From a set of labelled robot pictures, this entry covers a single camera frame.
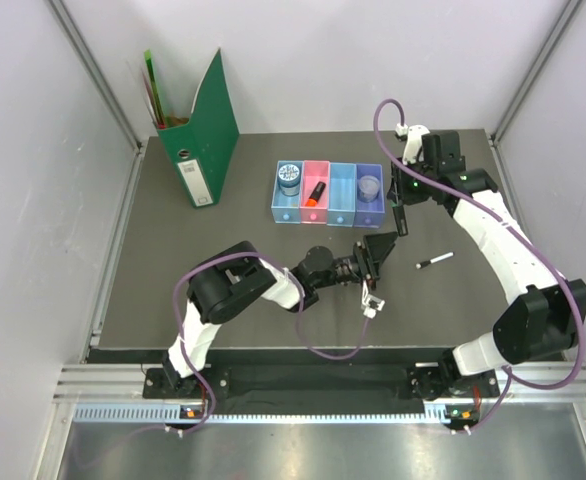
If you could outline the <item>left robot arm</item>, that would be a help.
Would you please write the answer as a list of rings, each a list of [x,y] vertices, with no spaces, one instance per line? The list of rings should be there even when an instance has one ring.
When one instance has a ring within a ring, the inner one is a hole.
[[[193,394],[220,327],[260,299],[298,312],[319,301],[320,289],[357,284],[368,324],[385,305],[372,292],[397,239],[395,232],[366,235],[343,257],[315,246],[293,269],[276,266],[249,241],[204,261],[174,288],[173,308],[180,324],[163,360],[165,384],[178,396]]]

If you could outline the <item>pink drawer box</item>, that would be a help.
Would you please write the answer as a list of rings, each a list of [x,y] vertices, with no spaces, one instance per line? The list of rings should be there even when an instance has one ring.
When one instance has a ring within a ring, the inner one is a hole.
[[[315,185],[319,182],[326,183],[326,189],[314,208],[305,207],[304,204],[309,198]],[[327,210],[330,185],[330,163],[323,160],[306,160],[303,164],[301,180],[300,213],[301,222],[307,224],[325,224],[327,222]]]

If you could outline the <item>green highlighter marker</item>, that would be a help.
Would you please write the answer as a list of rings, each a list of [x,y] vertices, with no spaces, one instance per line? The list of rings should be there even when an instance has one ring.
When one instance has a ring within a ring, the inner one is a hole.
[[[408,235],[408,224],[406,218],[405,207],[402,202],[400,203],[393,203],[392,204],[392,211],[394,215],[394,220],[398,232],[399,237],[405,237]]]

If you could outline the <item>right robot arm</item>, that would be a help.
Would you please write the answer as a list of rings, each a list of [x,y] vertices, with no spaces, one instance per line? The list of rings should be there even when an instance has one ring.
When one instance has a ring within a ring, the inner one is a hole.
[[[404,151],[392,163],[388,197],[399,234],[408,233],[406,206],[434,200],[473,240],[508,303],[490,332],[442,355],[442,388],[460,396],[475,385],[476,375],[578,346],[585,282],[566,280],[534,254],[497,183],[485,170],[467,168],[458,133],[398,125],[395,135]]]

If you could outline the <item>black white pen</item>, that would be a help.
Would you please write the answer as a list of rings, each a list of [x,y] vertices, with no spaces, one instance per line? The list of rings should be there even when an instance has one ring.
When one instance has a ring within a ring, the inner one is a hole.
[[[453,252],[447,252],[447,253],[438,255],[436,257],[433,257],[431,259],[427,259],[427,260],[420,261],[420,262],[418,262],[418,263],[415,264],[415,268],[417,270],[423,270],[423,269],[427,268],[428,266],[431,266],[433,264],[442,262],[444,260],[447,260],[449,258],[452,258],[453,256],[454,256],[454,253]]]

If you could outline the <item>purple drawer box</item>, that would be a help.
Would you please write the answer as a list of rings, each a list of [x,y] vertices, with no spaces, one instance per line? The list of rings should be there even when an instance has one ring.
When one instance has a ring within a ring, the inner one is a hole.
[[[356,213],[354,226],[361,228],[379,228],[385,219],[385,195],[383,168],[380,164],[358,163],[356,165]],[[358,199],[358,179],[363,175],[374,175],[381,182],[378,198],[371,203],[361,202]]]

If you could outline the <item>clear round clip container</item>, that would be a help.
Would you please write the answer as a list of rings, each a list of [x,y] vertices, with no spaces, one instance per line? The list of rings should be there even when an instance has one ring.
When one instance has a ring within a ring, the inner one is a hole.
[[[361,202],[374,202],[381,189],[381,182],[378,177],[374,175],[363,175],[358,179],[358,199]]]

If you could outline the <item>light blue drawer box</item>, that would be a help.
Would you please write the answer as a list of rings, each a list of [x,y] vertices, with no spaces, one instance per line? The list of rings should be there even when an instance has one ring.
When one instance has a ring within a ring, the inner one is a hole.
[[[277,185],[276,175],[277,168],[281,162],[301,162],[293,160],[282,160],[277,163],[275,169],[275,180],[273,187],[273,194],[271,200],[271,211],[273,219],[278,224],[299,224],[301,222],[300,200],[301,200],[301,185],[299,194],[296,196],[285,196],[279,190]]]

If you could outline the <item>teal blue drawer box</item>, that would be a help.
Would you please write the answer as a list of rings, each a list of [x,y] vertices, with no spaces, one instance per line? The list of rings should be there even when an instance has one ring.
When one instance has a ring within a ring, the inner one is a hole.
[[[356,213],[356,165],[330,163],[327,224],[352,227]]]

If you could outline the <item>orange highlighter marker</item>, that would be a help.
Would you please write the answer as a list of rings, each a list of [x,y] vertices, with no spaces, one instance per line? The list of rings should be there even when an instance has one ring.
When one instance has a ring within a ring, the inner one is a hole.
[[[311,194],[309,195],[309,198],[306,200],[304,206],[308,207],[308,208],[314,208],[318,205],[319,201],[321,200],[321,197],[324,193],[324,190],[326,189],[326,183],[319,181],[314,189],[312,190]]]

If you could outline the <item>round patterned tape roll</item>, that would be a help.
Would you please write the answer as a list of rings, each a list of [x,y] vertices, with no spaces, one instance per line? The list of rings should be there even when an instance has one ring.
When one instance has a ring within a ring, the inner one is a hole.
[[[296,196],[299,194],[302,180],[301,162],[281,162],[277,168],[277,185],[285,196]]]

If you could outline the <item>green lever arch binder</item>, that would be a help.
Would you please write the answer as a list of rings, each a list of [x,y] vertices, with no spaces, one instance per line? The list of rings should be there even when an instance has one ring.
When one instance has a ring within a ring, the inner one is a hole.
[[[199,209],[217,204],[239,139],[222,52],[213,55],[186,117],[171,114],[162,104],[150,50],[144,52],[142,80],[156,132],[191,205]]]

